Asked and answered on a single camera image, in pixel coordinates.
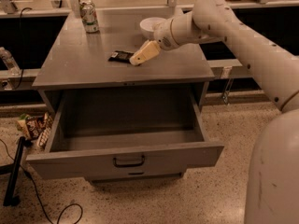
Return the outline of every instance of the silver can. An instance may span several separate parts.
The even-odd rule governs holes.
[[[91,0],[80,1],[80,15],[87,33],[96,33],[99,31],[95,5]]]

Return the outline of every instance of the desk top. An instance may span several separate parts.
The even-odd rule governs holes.
[[[148,17],[169,18],[171,7],[97,10],[100,33],[87,34],[81,18],[68,16],[33,84],[59,90],[123,85],[203,82],[214,78],[200,47],[188,44],[132,66],[109,62],[115,50],[135,52],[145,42],[139,23]]]

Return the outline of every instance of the white bowl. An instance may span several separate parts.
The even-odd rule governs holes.
[[[144,37],[146,37],[148,40],[153,40],[153,27],[156,24],[159,24],[163,21],[166,21],[166,19],[163,18],[147,18],[140,22],[140,29],[141,33]]]

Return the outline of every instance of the plastic bottle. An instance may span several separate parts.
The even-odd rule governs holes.
[[[8,50],[3,47],[0,48],[0,57],[12,76],[19,76],[21,74],[19,66]]]

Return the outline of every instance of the drawer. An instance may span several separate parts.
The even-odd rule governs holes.
[[[183,174],[216,164],[191,86],[64,91],[45,152],[27,160],[43,178],[89,180]]]

